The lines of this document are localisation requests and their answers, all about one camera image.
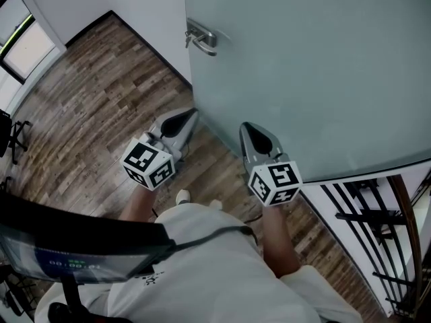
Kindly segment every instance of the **frosted glass panel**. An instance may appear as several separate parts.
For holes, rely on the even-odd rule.
[[[20,88],[21,84],[0,68],[0,109],[6,110]]]
[[[40,25],[34,22],[13,45],[5,62],[21,77],[27,78],[54,46]]]
[[[305,181],[431,157],[431,0],[186,0],[218,35],[190,44],[193,93],[239,154],[238,129],[279,137]]]
[[[30,12],[22,0],[7,0],[0,7],[0,44],[4,45]]]

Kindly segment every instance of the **door handle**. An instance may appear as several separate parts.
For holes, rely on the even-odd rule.
[[[205,26],[202,26],[198,22],[195,22],[191,18],[187,18],[187,31],[186,31],[186,47],[188,46],[191,36],[194,36],[193,44],[205,54],[214,57],[217,55],[217,52],[208,49],[206,46],[203,46],[202,43],[214,48],[217,45],[217,36],[208,30]]]
[[[200,50],[202,50],[205,54],[214,57],[217,55],[216,51],[210,50],[207,47],[203,46],[201,44],[201,41],[205,41],[205,37],[207,37],[206,35],[200,35],[199,37],[195,38],[193,40],[193,44]]]

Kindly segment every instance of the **white t-shirt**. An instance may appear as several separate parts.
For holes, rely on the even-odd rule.
[[[244,225],[229,214],[196,204],[174,207],[158,217],[177,244]],[[90,312],[133,323],[361,322],[362,319],[311,266],[277,279],[254,239],[228,232],[183,250],[154,266],[153,275],[114,285],[79,286]],[[52,302],[65,303],[60,284],[41,299],[36,323],[48,322]]]

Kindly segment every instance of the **yellow-green strip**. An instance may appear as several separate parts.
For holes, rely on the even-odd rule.
[[[3,46],[2,49],[0,49],[0,55],[3,52],[3,50],[6,48],[6,46],[12,41],[12,38],[15,37],[15,35],[18,33],[18,31],[20,31],[20,29],[24,26],[24,24],[26,22],[28,22],[28,20],[32,17],[32,15],[30,14],[26,20],[24,20],[20,26],[18,26],[18,29],[15,30],[15,32],[12,34],[12,36],[9,37],[9,40],[7,40],[7,42],[5,43],[5,45]]]

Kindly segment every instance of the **wooden floor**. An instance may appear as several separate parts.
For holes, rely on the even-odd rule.
[[[120,21],[111,16],[79,39],[39,81],[15,118],[29,120],[27,153],[18,166],[1,160],[11,192],[58,209],[118,217],[134,181],[119,158],[163,112],[192,106],[189,89]],[[189,145],[185,169],[159,194],[156,211],[174,206],[178,190],[212,199],[245,220],[261,206],[248,195],[242,163],[205,126]],[[361,314],[384,322],[377,302],[339,244],[302,197],[286,207],[287,224],[304,264],[315,266]],[[252,223],[261,237],[261,222]]]

